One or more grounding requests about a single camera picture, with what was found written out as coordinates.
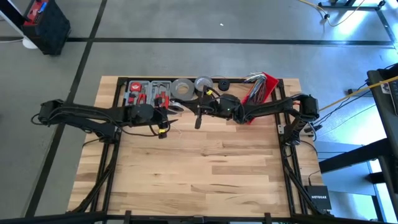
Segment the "butcher block tabletop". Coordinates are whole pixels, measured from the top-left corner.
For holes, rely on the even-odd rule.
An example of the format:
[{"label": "butcher block tabletop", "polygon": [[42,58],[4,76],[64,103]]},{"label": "butcher block tabletop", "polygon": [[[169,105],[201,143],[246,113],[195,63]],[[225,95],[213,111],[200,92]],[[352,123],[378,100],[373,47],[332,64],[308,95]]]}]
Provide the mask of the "butcher block tabletop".
[{"label": "butcher block tabletop", "polygon": [[[112,107],[118,78],[102,77],[95,106]],[[301,92],[296,78],[284,79],[284,85],[287,96]],[[242,99],[251,86],[232,83],[227,93]],[[283,114],[280,117],[283,125]],[[256,118],[250,125],[204,115],[199,130],[194,128],[196,116],[187,109],[171,119],[178,121],[165,139],[122,134],[108,214],[131,210],[135,215],[263,217],[269,212],[272,217],[290,217],[274,115]],[[125,130],[150,134],[148,127]],[[86,141],[96,138],[87,134]],[[301,139],[313,144],[310,137]],[[102,151],[98,141],[83,148],[68,210],[94,186]],[[319,170],[317,154],[302,143],[297,157],[306,185],[308,175]],[[322,185],[319,172],[311,182]],[[300,213],[297,189],[293,184],[292,188]],[[102,208],[104,189],[105,184],[97,210]]]}]

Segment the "duct tape roll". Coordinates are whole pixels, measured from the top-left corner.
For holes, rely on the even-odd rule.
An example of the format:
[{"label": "duct tape roll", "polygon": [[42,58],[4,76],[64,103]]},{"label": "duct tape roll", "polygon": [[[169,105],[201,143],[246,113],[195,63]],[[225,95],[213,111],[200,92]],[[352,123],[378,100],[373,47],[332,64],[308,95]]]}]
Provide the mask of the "duct tape roll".
[{"label": "duct tape roll", "polygon": [[208,87],[213,87],[213,80],[210,77],[198,77],[194,84],[196,93],[199,96],[201,95],[205,85]]},{"label": "duct tape roll", "polygon": [[170,102],[169,104],[169,110],[176,111],[176,112],[183,112],[184,108],[180,103],[177,102]]},{"label": "duct tape roll", "polygon": [[[179,90],[181,88],[186,88],[187,91],[185,93],[180,93]],[[195,91],[194,84],[186,78],[179,78],[174,80],[170,86],[170,92],[174,98],[179,100],[191,100],[193,97],[193,92]]]}]

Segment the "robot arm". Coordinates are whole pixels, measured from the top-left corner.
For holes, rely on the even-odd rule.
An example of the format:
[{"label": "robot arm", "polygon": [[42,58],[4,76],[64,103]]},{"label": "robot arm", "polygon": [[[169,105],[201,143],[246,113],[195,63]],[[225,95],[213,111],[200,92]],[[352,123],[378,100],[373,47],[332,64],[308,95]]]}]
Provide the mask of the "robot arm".
[{"label": "robot arm", "polygon": [[[260,105],[242,105],[236,96],[226,93],[220,95],[214,89],[204,86],[201,97],[191,101],[178,99],[174,101],[187,107],[198,116],[195,123],[196,129],[200,128],[203,114],[233,119],[239,124],[244,124],[253,118],[287,112],[295,118],[292,124],[284,127],[282,142],[287,145],[300,144],[299,133],[301,130],[308,122],[319,118],[318,100],[304,94]],[[298,111],[293,108],[295,103],[300,105]]]},{"label": "robot arm", "polygon": [[[52,100],[41,104],[38,120],[43,125],[65,123],[80,128],[87,133],[95,133],[103,141],[112,143],[115,132],[123,127],[149,126],[153,135],[133,134],[139,136],[158,136],[166,138],[169,124],[174,121],[167,119],[167,110],[143,104],[117,108],[98,108],[94,106],[64,103],[62,100]],[[158,125],[159,133],[153,132],[152,125]]]}]

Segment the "black tape roll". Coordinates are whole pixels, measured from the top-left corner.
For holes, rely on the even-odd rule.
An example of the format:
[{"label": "black tape roll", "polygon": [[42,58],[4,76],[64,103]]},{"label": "black tape roll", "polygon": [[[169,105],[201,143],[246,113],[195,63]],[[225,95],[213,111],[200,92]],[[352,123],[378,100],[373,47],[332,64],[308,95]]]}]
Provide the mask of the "black tape roll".
[{"label": "black tape roll", "polygon": [[229,80],[227,79],[222,79],[218,82],[218,89],[221,91],[227,91],[229,90]]}]

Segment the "white cable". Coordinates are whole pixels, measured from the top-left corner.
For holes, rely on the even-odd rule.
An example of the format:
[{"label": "white cable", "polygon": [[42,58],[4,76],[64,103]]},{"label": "white cable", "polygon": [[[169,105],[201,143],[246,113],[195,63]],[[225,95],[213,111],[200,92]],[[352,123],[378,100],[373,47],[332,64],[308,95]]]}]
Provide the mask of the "white cable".
[{"label": "white cable", "polygon": [[21,40],[10,40],[10,41],[0,41],[0,44],[13,43],[13,42],[19,42],[19,41],[23,41],[23,39],[21,39]]},{"label": "white cable", "polygon": [[174,125],[172,125],[171,124],[171,127],[173,127],[174,129],[176,129],[177,131],[179,131],[179,133],[180,133],[180,137],[179,137],[179,139],[181,139],[181,135],[182,135],[182,132],[181,132],[181,130],[179,130],[178,128],[176,128]]}]

